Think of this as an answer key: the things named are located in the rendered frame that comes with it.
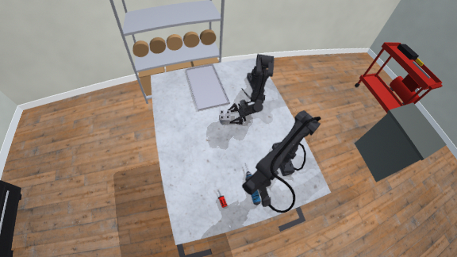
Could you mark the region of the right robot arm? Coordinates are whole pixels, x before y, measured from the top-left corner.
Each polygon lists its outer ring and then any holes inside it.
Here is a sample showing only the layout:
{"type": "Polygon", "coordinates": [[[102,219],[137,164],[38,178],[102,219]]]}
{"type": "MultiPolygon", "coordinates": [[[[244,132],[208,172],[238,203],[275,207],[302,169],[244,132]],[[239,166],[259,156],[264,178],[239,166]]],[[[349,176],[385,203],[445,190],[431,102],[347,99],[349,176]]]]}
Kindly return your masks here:
{"type": "Polygon", "coordinates": [[[253,86],[254,90],[254,95],[251,95],[252,101],[254,104],[251,104],[250,108],[252,108],[253,113],[258,113],[263,110],[263,105],[261,105],[261,102],[265,101],[265,95],[263,94],[265,83],[267,79],[273,76],[274,72],[274,57],[273,56],[266,56],[266,55],[261,55],[257,54],[257,67],[254,66],[254,69],[252,69],[251,73],[248,73],[247,76],[253,86]],[[258,56],[260,55],[260,56],[258,56]],[[263,69],[262,68],[263,65],[263,69]],[[264,69],[268,68],[268,69],[264,69]],[[257,73],[256,73],[257,71],[257,73]],[[264,73],[264,74],[263,74],[264,73]],[[267,74],[268,73],[268,74],[267,74]],[[258,80],[259,78],[259,80],[258,80]],[[251,80],[252,79],[252,80],[251,80]],[[257,84],[257,85],[256,85],[257,84]],[[260,89],[260,92],[259,92],[260,89]],[[259,96],[258,96],[259,94],[259,96]],[[258,96],[258,97],[257,97],[258,96]],[[257,99],[256,99],[257,98],[257,99]]]}

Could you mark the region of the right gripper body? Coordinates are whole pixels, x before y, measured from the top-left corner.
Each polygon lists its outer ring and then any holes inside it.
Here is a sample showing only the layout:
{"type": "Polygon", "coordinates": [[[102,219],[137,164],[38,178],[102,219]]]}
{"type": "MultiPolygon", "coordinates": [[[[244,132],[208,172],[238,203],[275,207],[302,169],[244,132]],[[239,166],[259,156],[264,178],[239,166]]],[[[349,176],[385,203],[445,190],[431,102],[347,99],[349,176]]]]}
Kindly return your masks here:
{"type": "Polygon", "coordinates": [[[247,107],[247,108],[245,108],[245,109],[243,109],[242,106],[241,106],[240,104],[238,104],[238,106],[239,106],[239,109],[238,109],[238,107],[237,107],[237,105],[236,105],[237,111],[238,111],[238,113],[239,113],[239,115],[240,115],[240,117],[241,117],[241,119],[242,119],[242,122],[243,122],[243,119],[244,119],[244,121],[246,121],[245,116],[250,115],[250,114],[253,114],[253,112],[251,112],[251,111],[252,111],[252,108],[250,108],[251,106],[248,105],[248,104],[245,104],[245,105],[246,105],[246,107],[247,107]],[[245,116],[244,116],[244,115],[245,115],[245,116]],[[242,118],[242,117],[244,117],[244,118],[242,118]]]}

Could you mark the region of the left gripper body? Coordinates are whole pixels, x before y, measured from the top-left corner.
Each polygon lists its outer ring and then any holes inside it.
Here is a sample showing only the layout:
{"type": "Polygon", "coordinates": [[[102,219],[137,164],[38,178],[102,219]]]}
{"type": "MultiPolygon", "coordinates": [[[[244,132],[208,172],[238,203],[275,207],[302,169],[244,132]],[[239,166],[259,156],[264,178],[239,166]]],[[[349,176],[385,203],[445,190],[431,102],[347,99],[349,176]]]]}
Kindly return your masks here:
{"type": "MultiPolygon", "coordinates": [[[[248,176],[245,180],[247,181],[250,177],[251,177],[251,175],[248,176]]],[[[259,193],[260,193],[260,196],[263,201],[263,206],[271,204],[271,197],[269,197],[267,188],[266,188],[266,186],[270,186],[270,185],[271,185],[271,181],[267,180],[266,182],[263,182],[262,186],[259,188],[259,193]]]]}

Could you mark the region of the dark blue electric screwdriver barrel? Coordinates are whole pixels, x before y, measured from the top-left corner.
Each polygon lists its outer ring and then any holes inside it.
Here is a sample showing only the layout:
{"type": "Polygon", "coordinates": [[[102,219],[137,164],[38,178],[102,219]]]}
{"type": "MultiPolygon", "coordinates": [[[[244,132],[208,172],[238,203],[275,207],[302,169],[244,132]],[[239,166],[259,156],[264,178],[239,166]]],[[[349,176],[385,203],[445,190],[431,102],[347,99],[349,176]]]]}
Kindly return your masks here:
{"type": "MultiPolygon", "coordinates": [[[[250,171],[247,171],[246,173],[246,177],[252,175],[252,173],[250,171]]],[[[253,200],[253,203],[254,205],[258,205],[261,203],[261,200],[260,200],[260,197],[259,197],[259,193],[258,193],[258,190],[253,194],[251,195],[252,196],[252,200],[253,200]]]]}

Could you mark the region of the grey l-shaped bracket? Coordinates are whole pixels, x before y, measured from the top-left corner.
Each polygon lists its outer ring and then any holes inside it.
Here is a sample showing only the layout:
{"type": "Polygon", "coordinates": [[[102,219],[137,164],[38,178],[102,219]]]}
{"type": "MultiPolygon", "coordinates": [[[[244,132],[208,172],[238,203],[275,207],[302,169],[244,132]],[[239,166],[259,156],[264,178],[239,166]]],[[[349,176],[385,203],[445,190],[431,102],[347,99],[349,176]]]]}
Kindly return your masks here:
{"type": "Polygon", "coordinates": [[[231,111],[230,110],[221,110],[221,107],[219,108],[219,121],[230,121],[231,120],[231,111]],[[221,112],[223,111],[223,113],[221,112]],[[227,113],[228,111],[228,113],[227,113]],[[228,118],[227,118],[228,116],[228,118]],[[221,118],[223,117],[223,118],[221,118]]]}

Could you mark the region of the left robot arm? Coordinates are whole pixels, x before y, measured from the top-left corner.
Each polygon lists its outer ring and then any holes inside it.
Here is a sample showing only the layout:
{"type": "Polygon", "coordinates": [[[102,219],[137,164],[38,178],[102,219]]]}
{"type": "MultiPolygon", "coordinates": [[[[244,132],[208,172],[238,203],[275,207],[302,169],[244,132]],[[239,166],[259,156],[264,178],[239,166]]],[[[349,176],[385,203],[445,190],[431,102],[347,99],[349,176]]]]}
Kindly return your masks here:
{"type": "Polygon", "coordinates": [[[275,158],[275,161],[274,161],[273,171],[276,173],[276,175],[278,175],[279,172],[275,171],[275,170],[280,166],[282,168],[283,174],[285,174],[285,175],[295,172],[294,165],[292,164],[291,159],[293,159],[296,156],[295,152],[296,152],[296,150],[298,150],[298,144],[300,144],[300,142],[302,141],[302,139],[304,137],[310,135],[310,133],[312,136],[312,132],[316,131],[317,126],[321,124],[321,123],[318,123],[317,120],[314,120],[314,121],[308,122],[306,125],[303,125],[307,120],[310,120],[311,118],[313,118],[304,110],[299,112],[295,116],[295,118],[296,118],[295,121],[297,120],[297,122],[294,123],[294,126],[290,130],[288,135],[283,139],[282,142],[273,144],[274,150],[272,150],[264,158],[262,158],[259,161],[259,164],[257,163],[257,165],[255,167],[257,169],[257,171],[253,174],[254,177],[251,176],[242,185],[243,189],[248,194],[253,195],[262,186],[262,183],[267,181],[267,178],[269,178],[268,179],[269,181],[273,180],[275,178],[275,176],[272,175],[271,169],[270,169],[271,162],[274,158],[275,158]],[[310,131],[310,133],[309,133],[309,131],[310,131]],[[293,155],[293,156],[291,157],[291,155],[293,155]]]}

